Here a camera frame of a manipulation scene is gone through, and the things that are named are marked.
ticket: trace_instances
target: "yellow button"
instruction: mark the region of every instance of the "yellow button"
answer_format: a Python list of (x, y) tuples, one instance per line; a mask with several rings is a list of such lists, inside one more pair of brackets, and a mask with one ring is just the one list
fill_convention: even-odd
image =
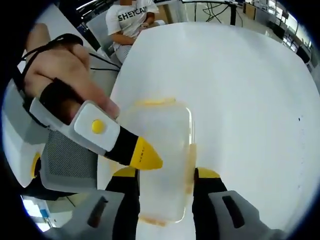
[(95, 134), (102, 134), (106, 129), (106, 125), (100, 119), (94, 120), (92, 123), (92, 132)]

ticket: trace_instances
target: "container lid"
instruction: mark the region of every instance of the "container lid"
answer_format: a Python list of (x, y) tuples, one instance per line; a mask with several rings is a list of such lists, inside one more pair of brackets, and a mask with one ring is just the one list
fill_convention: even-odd
[(187, 194), (193, 189), (194, 123), (190, 110), (175, 100), (141, 101), (123, 111), (117, 121), (145, 138), (163, 160), (161, 169), (140, 171), (139, 218), (160, 226), (179, 222)]

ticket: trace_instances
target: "white table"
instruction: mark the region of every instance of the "white table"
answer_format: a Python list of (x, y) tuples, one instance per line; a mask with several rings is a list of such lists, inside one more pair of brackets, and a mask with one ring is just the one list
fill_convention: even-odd
[[(195, 120), (198, 167), (218, 172), (270, 228), (289, 230), (320, 175), (320, 96), (303, 61), (262, 34), (223, 24), (143, 31), (111, 99), (122, 110), (176, 98)], [(191, 205), (180, 223), (139, 223), (138, 239), (195, 239)]]

